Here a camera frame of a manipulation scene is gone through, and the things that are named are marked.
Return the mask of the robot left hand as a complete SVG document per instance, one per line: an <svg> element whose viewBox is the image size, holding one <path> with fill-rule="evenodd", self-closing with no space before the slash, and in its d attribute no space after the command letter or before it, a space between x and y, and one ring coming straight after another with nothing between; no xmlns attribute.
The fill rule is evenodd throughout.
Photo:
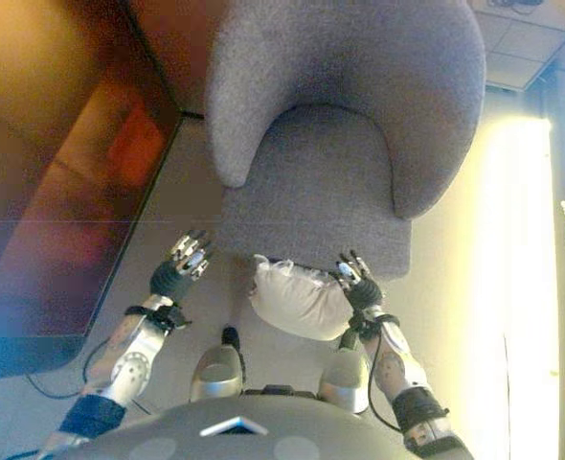
<svg viewBox="0 0 565 460"><path fill-rule="evenodd" d="M151 275L150 293L179 302L202 277L212 256L212 241L207 230L182 233Z"/></svg>

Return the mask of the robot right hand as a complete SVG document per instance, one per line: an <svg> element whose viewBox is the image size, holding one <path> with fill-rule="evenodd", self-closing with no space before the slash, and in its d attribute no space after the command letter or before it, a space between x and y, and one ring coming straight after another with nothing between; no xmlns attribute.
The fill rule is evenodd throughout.
<svg viewBox="0 0 565 460"><path fill-rule="evenodd" d="M336 279L355 311L381 306L383 294L366 262L354 250L340 253Z"/></svg>

